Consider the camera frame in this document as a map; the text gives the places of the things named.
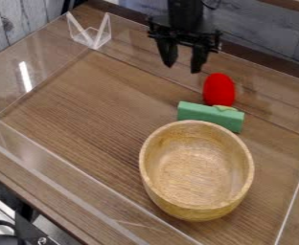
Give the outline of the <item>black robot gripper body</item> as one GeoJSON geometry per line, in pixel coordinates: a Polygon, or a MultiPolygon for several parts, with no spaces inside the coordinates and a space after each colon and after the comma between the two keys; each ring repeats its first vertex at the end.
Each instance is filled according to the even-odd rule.
{"type": "Polygon", "coordinates": [[[166,12],[150,14],[146,18],[148,37],[172,38],[177,44],[192,47],[207,46],[216,53],[221,47],[221,32],[203,16],[204,9],[213,9],[204,0],[165,0],[166,12]]]}

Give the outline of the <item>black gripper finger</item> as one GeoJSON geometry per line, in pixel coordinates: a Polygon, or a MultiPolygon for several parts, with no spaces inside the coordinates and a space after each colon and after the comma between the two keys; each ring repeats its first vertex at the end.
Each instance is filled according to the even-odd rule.
{"type": "Polygon", "coordinates": [[[201,44],[195,44],[192,47],[192,59],[191,59],[191,73],[200,72],[201,65],[207,62],[209,49],[201,44]]]}
{"type": "Polygon", "coordinates": [[[177,59],[177,41],[172,38],[157,38],[156,44],[162,63],[171,68],[177,59]]]}

